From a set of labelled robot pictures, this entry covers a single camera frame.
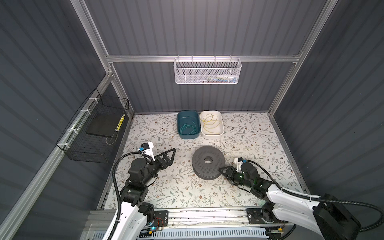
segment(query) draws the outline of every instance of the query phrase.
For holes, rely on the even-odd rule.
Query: black wire basket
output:
[[[124,134],[125,126],[129,120],[128,110],[128,99],[99,94],[98,97],[93,99],[88,109],[80,110],[81,117],[73,127],[71,127],[71,120],[56,145],[71,160],[100,163],[113,161],[114,145],[121,141],[121,137],[119,138],[120,141],[118,141],[118,136]],[[90,128],[93,127],[94,129],[94,126],[92,126],[94,121],[97,121],[100,117],[117,119],[114,124],[109,126],[109,128],[113,128],[112,136],[89,133]],[[68,136],[64,142],[61,140],[63,136]]]

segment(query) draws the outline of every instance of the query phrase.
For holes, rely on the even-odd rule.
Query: ventilation grille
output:
[[[106,231],[95,231],[93,234],[93,239],[92,240],[102,240]]]
[[[269,238],[265,235],[265,229],[256,227],[228,227],[228,228],[191,228],[191,229],[164,229],[152,233],[151,237],[139,237],[138,239],[172,239],[172,238]]]

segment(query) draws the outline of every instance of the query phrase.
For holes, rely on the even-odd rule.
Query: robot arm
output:
[[[147,184],[152,178],[158,177],[157,173],[160,170],[172,165],[176,153],[176,149],[173,148],[154,156],[152,149],[153,143],[147,142],[142,144],[137,152],[132,153],[140,154],[147,159],[139,157],[132,161],[128,170],[130,177],[126,180],[125,187],[120,191],[121,214],[118,218],[118,224],[115,224],[118,214],[117,209],[103,240],[134,240],[144,227],[152,227],[154,206],[144,202],[148,193]],[[168,157],[169,152],[173,152],[171,158]]]
[[[352,204],[351,202],[339,201],[328,194],[320,197],[281,188],[268,172],[252,162],[262,168],[273,181],[261,178],[251,162],[238,158],[235,159],[236,167],[226,166],[220,169],[221,174],[232,185],[246,186],[250,193],[266,201],[260,213],[250,212],[248,217],[257,214],[262,216],[266,223],[275,220],[292,222],[322,235],[325,240],[355,240],[361,232],[359,221],[342,204]],[[369,204],[363,206],[382,213],[377,207],[367,205]],[[382,217],[364,229],[373,229],[381,223]]]

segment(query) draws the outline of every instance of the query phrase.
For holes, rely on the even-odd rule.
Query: center hole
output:
[[[206,158],[204,158],[204,162],[205,162],[206,164],[211,164],[211,163],[213,163],[213,160],[212,160],[211,157],[206,157]]]

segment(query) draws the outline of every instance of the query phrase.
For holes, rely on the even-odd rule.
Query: table surface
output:
[[[140,144],[152,141],[154,154],[176,148],[174,163],[161,170],[159,178],[149,186],[146,202],[157,209],[194,207],[237,207],[263,205],[250,193],[230,185],[224,177],[203,180],[192,169],[193,153],[202,146],[214,146],[223,152],[226,165],[234,165],[235,157],[243,157],[262,165],[286,188],[301,191],[267,113],[222,114],[224,134],[220,139],[184,140],[177,133],[176,114],[135,115],[124,152],[135,151]],[[134,157],[123,159],[116,172],[119,190],[129,177]],[[261,177],[268,176],[258,169]],[[116,194],[111,187],[104,209],[116,208]]]

